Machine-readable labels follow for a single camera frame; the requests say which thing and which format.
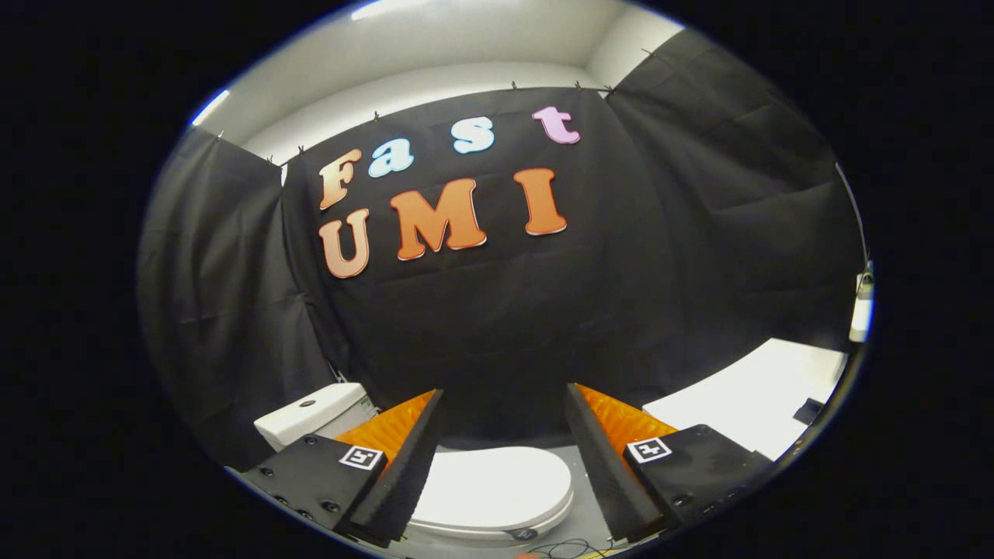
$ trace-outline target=orange soft finger pad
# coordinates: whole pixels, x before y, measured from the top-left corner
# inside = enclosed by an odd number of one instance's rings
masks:
[[[586,400],[586,404],[590,406],[590,410],[597,417],[600,428],[607,435],[611,447],[618,454],[625,467],[628,467],[628,463],[624,461],[624,450],[628,443],[666,437],[677,432],[673,427],[620,400],[615,400],[582,384],[577,384],[577,388],[580,389],[583,399]]]
[[[431,390],[397,404],[359,427],[335,437],[335,441],[383,451],[387,456],[387,466],[380,474],[382,477],[394,462],[397,453],[401,451],[404,441],[407,440],[411,429],[417,423],[417,418],[421,416],[433,394],[434,390]]]

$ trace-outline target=toilet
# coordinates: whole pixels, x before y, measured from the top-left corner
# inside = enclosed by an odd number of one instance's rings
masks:
[[[377,414],[358,383],[337,383],[257,420],[277,452],[304,435],[333,439]],[[532,447],[436,452],[406,536],[462,541],[530,541],[562,522],[573,506],[570,467]]]
[[[304,435],[334,439],[376,417],[363,385],[328,385],[255,420],[255,430],[279,452]]]
[[[529,541],[566,518],[573,496],[570,467],[549,451],[436,453],[408,536]]]

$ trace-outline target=letter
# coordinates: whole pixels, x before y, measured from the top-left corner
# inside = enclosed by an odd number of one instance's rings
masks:
[[[532,114],[532,118],[542,121],[546,135],[556,143],[577,143],[580,141],[579,132],[570,132],[563,125],[564,120],[573,120],[568,112],[558,112],[554,106],[547,106]]]
[[[514,174],[514,180],[525,189],[528,202],[529,235],[550,235],[566,228],[566,218],[559,215],[553,198],[552,169],[525,169]]]
[[[424,256],[424,245],[417,240],[417,234],[428,243],[434,252],[441,249],[445,237],[445,227],[451,226],[446,244],[458,251],[479,247],[487,242],[487,234],[476,224],[476,211],[473,208],[473,179],[458,179],[449,182],[441,189],[438,207],[432,209],[419,192],[402,192],[390,201],[390,207],[397,210],[401,222],[401,249],[397,258],[402,261]]]
[[[356,210],[345,218],[345,223],[352,226],[352,240],[356,244],[356,256],[352,260],[342,258],[342,243],[338,238],[338,231],[342,229],[342,222],[335,220],[321,226],[317,234],[324,242],[324,262],[328,265],[328,272],[335,278],[351,278],[358,276],[370,261],[370,241],[366,235],[366,218],[370,217],[367,208]]]
[[[391,171],[403,171],[414,163],[411,143],[406,138],[397,138],[376,148],[373,162],[370,163],[370,176],[382,177]]]
[[[352,177],[355,174],[352,163],[358,161],[362,156],[362,151],[353,149],[318,171],[318,174],[324,179],[324,199],[321,200],[322,210],[327,210],[333,204],[345,198],[349,190],[342,188],[342,183],[349,184],[352,182]]]
[[[452,147],[459,153],[483,151],[494,143],[494,133],[490,131],[493,127],[486,116],[464,118],[452,125],[452,137],[456,138]]]

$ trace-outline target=white table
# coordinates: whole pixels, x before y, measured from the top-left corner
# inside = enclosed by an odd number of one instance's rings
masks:
[[[846,358],[838,351],[770,338],[725,369],[642,410],[680,430],[706,424],[776,460],[808,427],[794,414],[808,398],[828,401]]]

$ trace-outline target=toilet tank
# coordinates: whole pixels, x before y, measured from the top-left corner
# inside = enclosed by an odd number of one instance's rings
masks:
[[[277,452],[304,435],[334,439],[376,417],[363,386],[332,384],[254,421],[255,429]]]

